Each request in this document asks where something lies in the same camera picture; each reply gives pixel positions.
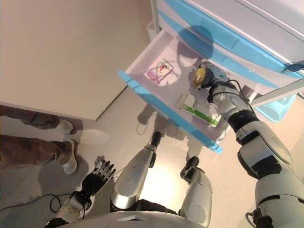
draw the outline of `wall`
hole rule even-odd
[[[95,120],[151,20],[149,0],[1,1],[1,103]]]

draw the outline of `shoe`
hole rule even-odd
[[[71,131],[74,129],[74,126],[68,120],[60,119],[58,126],[54,129],[61,132],[62,134],[68,135],[71,134]]]
[[[70,175],[70,174],[74,173],[77,169],[77,160],[75,157],[75,141],[73,139],[69,139],[67,141],[72,145],[72,153],[71,153],[71,157],[68,160],[68,162],[63,164],[62,167],[63,167],[63,171],[67,175]]]

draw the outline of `floor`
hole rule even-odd
[[[294,170],[304,180],[304,100],[297,98],[285,119],[267,123],[286,144],[294,158]],[[1,133],[45,140],[64,140],[66,137],[53,130],[39,130],[20,121],[1,117]],[[79,190],[82,179],[90,173],[99,159],[115,164],[117,170],[150,140],[154,128],[165,136],[157,150],[153,169],[149,170],[141,197],[178,211],[186,194],[187,183],[179,177],[186,157],[198,155],[201,167],[213,187],[213,204],[210,228],[250,228],[245,213],[255,205],[255,179],[249,177],[237,159],[240,146],[232,131],[222,146],[224,152],[216,154],[167,123],[133,91],[127,88],[97,121],[76,121],[79,129],[69,138],[79,142],[78,170],[67,176],[60,165],[49,163],[42,167],[26,167],[1,172],[0,209],[25,203],[43,194],[63,194]],[[109,211],[110,194],[114,179],[95,196],[86,217]],[[41,228],[54,213],[49,209],[50,197],[45,197],[24,207],[1,212],[2,228]]]

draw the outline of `pants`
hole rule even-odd
[[[1,115],[20,119],[23,123],[39,129],[54,129],[58,126],[58,116],[36,113],[1,105]],[[50,161],[67,163],[72,154],[69,142],[47,142],[41,139],[16,136],[0,136],[0,168],[18,168],[42,165]]]
[[[19,108],[0,105],[0,115],[20,119],[24,124],[39,129],[54,129],[58,126],[60,119],[56,115],[37,113]]]

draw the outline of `green and white box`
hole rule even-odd
[[[191,94],[182,94],[177,106],[187,113],[207,121],[210,126],[216,127],[219,123],[221,115],[215,106],[208,101],[201,101]]]

